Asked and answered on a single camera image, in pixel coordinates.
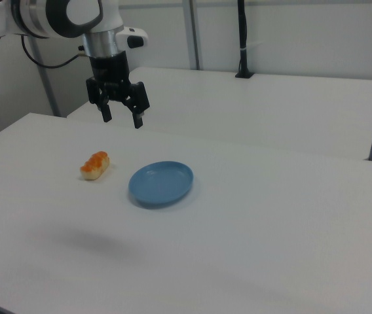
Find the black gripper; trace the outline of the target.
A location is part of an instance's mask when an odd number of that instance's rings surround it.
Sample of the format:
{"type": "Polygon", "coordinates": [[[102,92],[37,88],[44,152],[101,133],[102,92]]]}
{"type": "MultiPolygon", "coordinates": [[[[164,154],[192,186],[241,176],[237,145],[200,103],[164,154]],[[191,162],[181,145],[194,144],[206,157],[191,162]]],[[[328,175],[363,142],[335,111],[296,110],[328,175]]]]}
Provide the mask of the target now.
{"type": "Polygon", "coordinates": [[[120,101],[132,113],[134,127],[143,126],[142,116],[150,107],[145,85],[131,84],[126,52],[108,58],[89,57],[93,76],[86,80],[88,100],[95,104],[104,122],[112,119],[109,100],[120,101]]]}

